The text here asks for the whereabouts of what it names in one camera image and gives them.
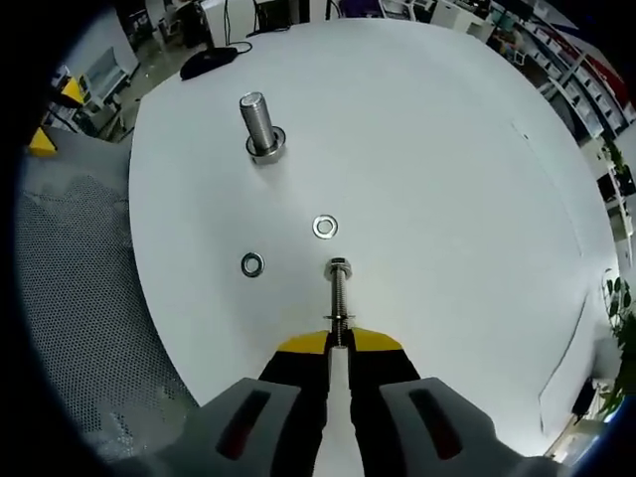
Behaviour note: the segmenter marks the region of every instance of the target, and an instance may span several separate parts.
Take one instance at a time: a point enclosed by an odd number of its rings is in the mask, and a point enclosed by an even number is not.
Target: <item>potted plant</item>
[[[614,163],[616,174],[620,175],[625,172],[625,160],[623,159],[623,154],[620,152],[620,149],[616,147],[614,141],[609,138],[605,138],[603,153],[605,153],[605,157]]]
[[[621,351],[621,365],[611,390],[600,394],[604,400],[600,412],[605,415],[616,410],[625,396],[636,393],[636,314],[631,309],[629,283],[621,278],[607,280],[607,290],[610,297],[607,314]]]

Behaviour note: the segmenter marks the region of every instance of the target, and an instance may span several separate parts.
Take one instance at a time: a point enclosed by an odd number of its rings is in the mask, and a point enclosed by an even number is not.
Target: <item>white round table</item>
[[[540,394],[581,310],[602,318],[600,280],[617,266],[558,116],[504,59],[437,27],[338,20],[250,41],[232,64],[146,95],[133,139],[139,276],[194,398],[257,377],[290,335],[326,329],[324,266],[345,256],[358,326],[401,341],[421,376],[488,412],[514,449],[543,453],[573,397],[552,388],[550,427]],[[287,134],[285,156],[262,168],[239,113],[253,90]],[[312,233],[321,214],[338,221],[331,239]],[[265,259],[258,278],[240,271],[249,251]],[[588,358],[560,382],[574,397]],[[345,475],[357,453],[344,385],[332,395],[335,443],[317,475]]]

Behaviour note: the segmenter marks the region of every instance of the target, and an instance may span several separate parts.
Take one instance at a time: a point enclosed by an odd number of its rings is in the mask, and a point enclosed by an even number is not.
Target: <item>metal cylinder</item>
[[[276,145],[276,136],[271,125],[265,96],[261,92],[249,92],[240,99],[239,105],[240,114],[245,121],[256,152],[271,150]]]

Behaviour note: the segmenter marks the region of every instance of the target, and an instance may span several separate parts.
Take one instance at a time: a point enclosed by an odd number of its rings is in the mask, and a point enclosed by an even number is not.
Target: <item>yellow object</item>
[[[325,352],[327,342],[327,332],[317,331],[306,335],[294,336],[278,347],[278,351],[287,353],[309,353],[312,355],[322,355]]]
[[[58,148],[56,145],[49,139],[49,136],[47,136],[42,128],[39,127],[33,135],[33,139],[31,139],[29,152],[37,157],[48,157],[53,156],[57,151]]]
[[[66,86],[64,86],[64,89],[62,89],[62,94],[74,99],[80,104],[83,104],[83,92],[81,91],[80,84],[75,78],[69,78],[69,82]]]
[[[393,351],[401,350],[401,344],[389,335],[362,328],[352,328],[356,351]]]

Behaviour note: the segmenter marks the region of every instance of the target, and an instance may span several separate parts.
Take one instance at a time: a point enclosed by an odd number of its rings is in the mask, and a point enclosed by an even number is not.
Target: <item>perforated metal mesh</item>
[[[116,460],[174,440],[196,404],[146,308],[126,198],[66,170],[63,193],[19,198],[19,285],[51,383],[85,439]]]

